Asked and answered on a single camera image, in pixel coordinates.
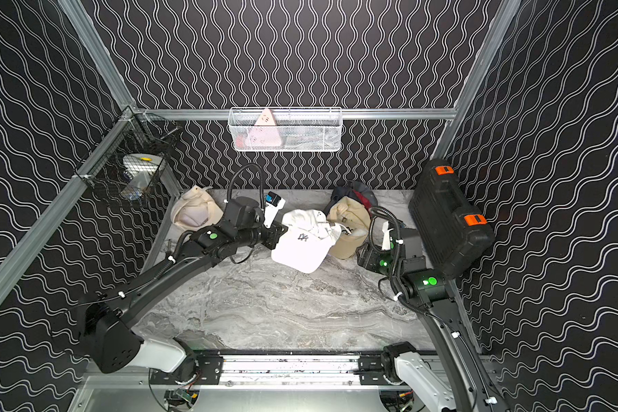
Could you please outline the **dark navy cap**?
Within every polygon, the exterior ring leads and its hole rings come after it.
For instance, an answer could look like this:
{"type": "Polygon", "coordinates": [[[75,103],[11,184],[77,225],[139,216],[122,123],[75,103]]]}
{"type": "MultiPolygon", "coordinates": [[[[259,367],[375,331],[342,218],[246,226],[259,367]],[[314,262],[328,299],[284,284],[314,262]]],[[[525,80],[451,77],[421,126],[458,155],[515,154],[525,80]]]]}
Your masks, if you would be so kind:
{"type": "Polygon", "coordinates": [[[359,200],[359,198],[357,197],[357,195],[355,194],[355,192],[353,191],[350,185],[336,187],[331,192],[330,200],[323,209],[326,216],[330,214],[331,208],[335,204],[337,204],[343,197],[349,197],[351,199],[354,199],[355,201],[359,200]]]}

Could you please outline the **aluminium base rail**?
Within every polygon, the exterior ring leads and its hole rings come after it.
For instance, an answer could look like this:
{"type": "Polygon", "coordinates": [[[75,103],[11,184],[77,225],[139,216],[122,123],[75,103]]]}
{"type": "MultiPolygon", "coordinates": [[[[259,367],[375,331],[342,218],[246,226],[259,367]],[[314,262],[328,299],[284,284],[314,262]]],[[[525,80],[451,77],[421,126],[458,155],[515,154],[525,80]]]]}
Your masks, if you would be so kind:
{"type": "Polygon", "coordinates": [[[190,387],[399,386],[380,350],[197,350],[190,387]]]}

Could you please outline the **aluminium back crossbar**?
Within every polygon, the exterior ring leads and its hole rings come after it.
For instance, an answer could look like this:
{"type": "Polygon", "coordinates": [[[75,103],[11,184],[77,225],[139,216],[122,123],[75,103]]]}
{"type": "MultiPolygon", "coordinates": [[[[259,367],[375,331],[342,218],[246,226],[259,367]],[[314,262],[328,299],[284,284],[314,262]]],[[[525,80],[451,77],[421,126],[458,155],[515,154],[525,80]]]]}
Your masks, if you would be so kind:
{"type": "MultiPolygon", "coordinates": [[[[288,118],[331,118],[340,116],[342,120],[419,120],[443,119],[453,120],[457,111],[447,109],[390,109],[390,108],[361,108],[344,109],[338,107],[272,107],[277,116],[288,118]]],[[[134,109],[134,113],[146,114],[180,121],[227,121],[231,114],[254,113],[259,115],[263,111],[260,107],[233,107],[232,109],[134,109]]]]}

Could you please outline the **white cap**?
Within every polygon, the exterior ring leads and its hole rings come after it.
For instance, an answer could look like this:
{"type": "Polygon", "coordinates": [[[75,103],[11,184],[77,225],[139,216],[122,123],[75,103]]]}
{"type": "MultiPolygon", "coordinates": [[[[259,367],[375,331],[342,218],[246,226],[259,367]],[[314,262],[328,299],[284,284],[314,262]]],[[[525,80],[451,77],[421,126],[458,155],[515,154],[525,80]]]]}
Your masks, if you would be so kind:
{"type": "Polygon", "coordinates": [[[342,228],[329,222],[326,215],[317,209],[287,212],[282,224],[288,231],[271,252],[271,258],[278,264],[305,274],[319,269],[342,234],[342,228]]]}

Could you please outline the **aluminium frame post right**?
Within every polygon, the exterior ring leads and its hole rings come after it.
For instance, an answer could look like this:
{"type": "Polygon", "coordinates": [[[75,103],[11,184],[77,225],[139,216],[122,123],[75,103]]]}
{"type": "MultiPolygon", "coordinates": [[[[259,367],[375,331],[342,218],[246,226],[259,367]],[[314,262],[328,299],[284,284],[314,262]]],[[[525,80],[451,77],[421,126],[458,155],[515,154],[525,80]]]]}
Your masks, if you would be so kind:
{"type": "Polygon", "coordinates": [[[463,125],[465,121],[466,114],[473,104],[477,91],[492,65],[494,56],[497,51],[499,51],[506,31],[513,22],[520,5],[520,0],[501,1],[499,9],[494,19],[490,22],[489,30],[477,53],[473,66],[470,69],[470,74],[466,78],[458,100],[455,103],[453,108],[455,110],[455,115],[445,126],[437,146],[431,155],[432,159],[444,158],[446,156],[449,147],[455,140],[460,126],[463,125]]]}

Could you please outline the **black tool case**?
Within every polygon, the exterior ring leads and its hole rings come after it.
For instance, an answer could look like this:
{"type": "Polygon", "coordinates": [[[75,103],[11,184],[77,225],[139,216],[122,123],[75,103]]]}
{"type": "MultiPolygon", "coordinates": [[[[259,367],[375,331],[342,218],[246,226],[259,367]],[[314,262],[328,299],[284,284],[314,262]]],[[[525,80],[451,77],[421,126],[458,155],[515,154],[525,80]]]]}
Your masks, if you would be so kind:
{"type": "Polygon", "coordinates": [[[427,257],[447,280],[462,276],[494,244],[494,230],[468,202],[447,161],[432,159],[427,163],[409,211],[427,257]]]}

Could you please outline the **aluminium frame post left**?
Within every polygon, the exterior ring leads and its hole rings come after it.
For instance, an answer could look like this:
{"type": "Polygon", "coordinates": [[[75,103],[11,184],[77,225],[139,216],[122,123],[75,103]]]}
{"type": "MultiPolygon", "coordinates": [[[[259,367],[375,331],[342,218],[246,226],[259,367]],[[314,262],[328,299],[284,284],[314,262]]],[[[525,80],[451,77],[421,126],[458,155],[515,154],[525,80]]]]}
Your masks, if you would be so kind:
{"type": "Polygon", "coordinates": [[[82,2],[78,0],[61,0],[58,3],[63,12],[65,12],[73,29],[75,29],[82,45],[94,61],[96,70],[101,75],[115,102],[121,109],[136,107],[135,98],[127,88],[122,75],[118,72],[110,52],[102,41],[101,36],[99,36],[92,18],[82,2]]]}

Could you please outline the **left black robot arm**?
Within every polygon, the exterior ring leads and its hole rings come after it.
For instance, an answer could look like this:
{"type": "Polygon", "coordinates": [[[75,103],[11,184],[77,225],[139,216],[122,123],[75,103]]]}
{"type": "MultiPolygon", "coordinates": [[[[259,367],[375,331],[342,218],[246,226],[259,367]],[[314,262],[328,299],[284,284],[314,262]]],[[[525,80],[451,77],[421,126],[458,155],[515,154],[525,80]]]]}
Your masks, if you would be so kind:
{"type": "Polygon", "coordinates": [[[182,233],[165,260],[123,288],[85,295],[75,305],[77,339],[103,374],[146,367],[178,374],[182,382],[198,374],[195,354],[188,346],[175,339],[147,336],[135,327],[152,307],[194,276],[233,259],[240,247],[276,248],[288,231],[276,220],[284,199],[274,192],[261,192],[258,200],[234,197],[232,190],[230,185],[218,222],[182,233]]]}

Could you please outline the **pink triangle card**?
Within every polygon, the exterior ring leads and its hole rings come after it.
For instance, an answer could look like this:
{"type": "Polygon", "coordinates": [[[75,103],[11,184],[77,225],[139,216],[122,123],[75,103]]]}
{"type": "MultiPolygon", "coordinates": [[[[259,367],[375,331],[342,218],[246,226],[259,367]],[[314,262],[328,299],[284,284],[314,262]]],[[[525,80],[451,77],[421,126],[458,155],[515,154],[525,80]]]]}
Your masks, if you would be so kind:
{"type": "Polygon", "coordinates": [[[247,149],[278,148],[283,144],[273,111],[264,108],[245,137],[247,149]]]}

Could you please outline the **aluminium left side rail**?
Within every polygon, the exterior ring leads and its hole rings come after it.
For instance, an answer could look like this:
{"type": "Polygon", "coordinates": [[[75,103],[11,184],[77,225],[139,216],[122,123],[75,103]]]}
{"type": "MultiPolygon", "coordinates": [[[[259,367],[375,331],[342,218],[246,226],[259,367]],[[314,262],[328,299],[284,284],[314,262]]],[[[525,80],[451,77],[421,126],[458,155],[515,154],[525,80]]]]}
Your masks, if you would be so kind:
{"type": "Polygon", "coordinates": [[[130,125],[134,117],[135,113],[131,107],[128,106],[123,110],[113,127],[103,137],[87,160],[77,168],[41,217],[19,240],[5,260],[1,262],[0,307],[87,190],[84,180],[93,175],[95,170],[104,164],[103,157],[114,145],[120,142],[123,131],[130,125]]]}

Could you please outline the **cream cap with text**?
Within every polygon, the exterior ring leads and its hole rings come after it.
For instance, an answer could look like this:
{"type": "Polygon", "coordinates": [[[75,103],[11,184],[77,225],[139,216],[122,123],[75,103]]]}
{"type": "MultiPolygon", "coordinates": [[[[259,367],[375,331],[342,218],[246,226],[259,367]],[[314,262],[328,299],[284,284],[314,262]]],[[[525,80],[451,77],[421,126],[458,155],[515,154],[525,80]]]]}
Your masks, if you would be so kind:
{"type": "Polygon", "coordinates": [[[218,223],[223,211],[206,189],[197,185],[185,192],[174,204],[171,221],[183,230],[197,231],[218,223]]]}

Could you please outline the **grey and red cap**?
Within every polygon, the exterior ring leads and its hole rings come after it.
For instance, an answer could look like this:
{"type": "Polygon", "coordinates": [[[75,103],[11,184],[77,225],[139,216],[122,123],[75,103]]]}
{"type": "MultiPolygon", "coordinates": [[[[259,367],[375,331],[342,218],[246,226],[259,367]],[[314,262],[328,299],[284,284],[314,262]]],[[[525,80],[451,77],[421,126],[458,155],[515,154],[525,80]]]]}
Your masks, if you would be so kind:
{"type": "Polygon", "coordinates": [[[348,195],[361,203],[366,210],[379,205],[374,191],[364,183],[359,181],[351,181],[348,183],[348,188],[350,189],[348,195]]]}

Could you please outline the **tan cap with logo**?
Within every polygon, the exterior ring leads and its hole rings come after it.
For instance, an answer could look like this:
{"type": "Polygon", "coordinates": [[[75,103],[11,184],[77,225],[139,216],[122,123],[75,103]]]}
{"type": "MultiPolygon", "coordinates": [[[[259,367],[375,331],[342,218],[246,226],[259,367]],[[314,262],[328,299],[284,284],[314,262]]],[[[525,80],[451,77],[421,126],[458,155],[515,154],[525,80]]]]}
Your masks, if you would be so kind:
{"type": "Polygon", "coordinates": [[[336,259],[351,258],[368,237],[371,217],[367,209],[351,197],[342,197],[331,207],[327,220],[342,230],[329,254],[336,259]]]}

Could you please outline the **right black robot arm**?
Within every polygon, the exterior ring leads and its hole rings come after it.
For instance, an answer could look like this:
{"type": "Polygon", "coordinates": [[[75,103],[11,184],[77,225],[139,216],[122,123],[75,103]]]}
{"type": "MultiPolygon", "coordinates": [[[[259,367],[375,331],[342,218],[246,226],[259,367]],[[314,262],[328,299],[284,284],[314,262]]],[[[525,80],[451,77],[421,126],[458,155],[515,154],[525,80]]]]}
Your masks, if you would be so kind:
{"type": "Polygon", "coordinates": [[[508,411],[508,401],[492,382],[460,317],[451,285],[438,271],[424,268],[418,233],[406,228],[381,206],[370,209],[372,222],[386,231],[374,235],[356,252],[357,263],[389,283],[386,299],[417,316],[425,326],[445,371],[440,378],[410,343],[384,347],[379,374],[392,386],[406,386],[403,411],[508,411]]]}

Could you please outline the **aluminium frame post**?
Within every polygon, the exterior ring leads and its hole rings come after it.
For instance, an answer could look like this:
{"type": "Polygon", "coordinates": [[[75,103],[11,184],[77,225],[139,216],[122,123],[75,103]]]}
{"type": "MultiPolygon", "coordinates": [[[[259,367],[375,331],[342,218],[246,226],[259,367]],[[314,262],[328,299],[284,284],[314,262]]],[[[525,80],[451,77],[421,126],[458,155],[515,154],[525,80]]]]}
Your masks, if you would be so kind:
{"type": "Polygon", "coordinates": [[[449,147],[455,140],[460,126],[463,125],[465,121],[466,114],[473,104],[477,91],[492,65],[494,56],[497,51],[499,51],[506,31],[513,22],[520,5],[520,0],[501,1],[499,9],[494,19],[490,22],[489,30],[477,53],[473,66],[470,69],[470,74],[466,78],[458,100],[455,103],[453,108],[455,110],[455,115],[445,126],[437,146],[431,155],[432,159],[444,158],[446,156],[449,147]]]}
{"type": "Polygon", "coordinates": [[[101,36],[99,36],[92,18],[82,2],[78,0],[61,0],[58,3],[63,12],[65,12],[73,29],[75,29],[82,45],[94,61],[96,70],[101,75],[115,102],[121,109],[136,107],[135,98],[127,88],[122,75],[118,72],[110,52],[102,41],[101,36]]]}

